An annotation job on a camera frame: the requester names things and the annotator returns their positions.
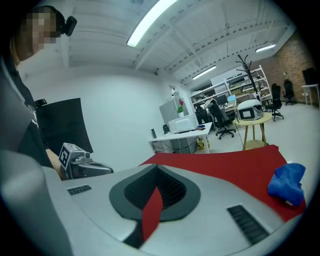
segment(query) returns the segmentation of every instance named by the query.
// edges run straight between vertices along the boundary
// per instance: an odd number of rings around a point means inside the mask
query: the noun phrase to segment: hand
[[[51,149],[46,149],[45,151],[46,151],[46,154],[48,155],[48,158],[52,164],[53,169],[55,169],[55,171],[58,173],[60,179],[62,181],[66,180],[67,179],[66,172],[65,172],[65,169],[62,167],[61,163],[59,162],[58,156],[55,153],[53,153]]]

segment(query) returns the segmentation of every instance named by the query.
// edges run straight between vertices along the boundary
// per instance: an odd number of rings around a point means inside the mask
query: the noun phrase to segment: office chair
[[[287,98],[287,102],[285,103],[285,105],[291,103],[291,105],[293,105],[294,103],[291,101],[291,98],[293,98],[295,96],[294,94],[294,87],[292,85],[292,82],[288,79],[284,80],[284,89],[285,92],[283,91],[283,97]]]
[[[235,129],[227,129],[227,126],[229,124],[230,121],[232,121],[232,116],[229,117],[230,120],[226,120],[219,108],[219,106],[217,104],[213,104],[211,107],[209,107],[209,111],[210,113],[213,115],[214,118],[216,118],[217,123],[216,123],[216,127],[218,128],[224,128],[221,131],[218,131],[215,135],[218,136],[218,134],[220,134],[219,140],[221,140],[221,137],[225,134],[230,134],[231,137],[233,138],[234,135],[232,132],[236,132]]]
[[[276,83],[274,83],[271,86],[271,93],[272,93],[272,104],[265,105],[264,107],[267,110],[272,110],[272,115],[274,116],[273,121],[276,121],[276,116],[282,117],[282,119],[285,119],[285,117],[278,111],[281,109],[282,102],[280,100],[280,94],[281,94],[281,88]]]
[[[208,113],[205,109],[195,112],[196,119],[198,120],[199,125],[202,125],[202,120],[204,123],[209,123]]]

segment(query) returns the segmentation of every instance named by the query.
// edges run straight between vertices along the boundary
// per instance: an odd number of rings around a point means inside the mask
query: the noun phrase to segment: printer
[[[195,130],[198,127],[198,120],[195,113],[171,120],[169,129],[172,134],[183,133]]]
[[[237,110],[241,120],[257,120],[264,115],[262,104],[257,99],[249,99],[240,103]]]

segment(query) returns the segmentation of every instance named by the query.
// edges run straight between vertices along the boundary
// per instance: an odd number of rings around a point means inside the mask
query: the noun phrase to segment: ceiling light
[[[268,46],[265,46],[265,47],[256,49],[255,52],[258,53],[258,52],[261,52],[261,51],[264,51],[264,50],[271,49],[271,48],[273,48],[273,47],[275,47],[275,46],[276,46],[275,44],[271,44],[271,45],[268,45]]]
[[[193,77],[192,79],[195,80],[195,79],[197,79],[198,77],[201,77],[202,75],[204,75],[205,73],[208,73],[209,71],[214,70],[216,67],[217,67],[217,66],[210,67],[209,69],[207,69],[206,71],[203,71],[202,73],[196,75],[196,76]]]
[[[155,20],[176,1],[177,0],[159,0],[142,18],[126,44],[128,46],[136,47],[152,23],[154,23]]]

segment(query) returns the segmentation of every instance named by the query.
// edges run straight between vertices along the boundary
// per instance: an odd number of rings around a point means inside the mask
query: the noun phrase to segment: blue cloth
[[[280,197],[298,206],[304,200],[304,191],[301,189],[301,179],[306,168],[299,163],[287,163],[275,169],[268,185],[268,194]]]

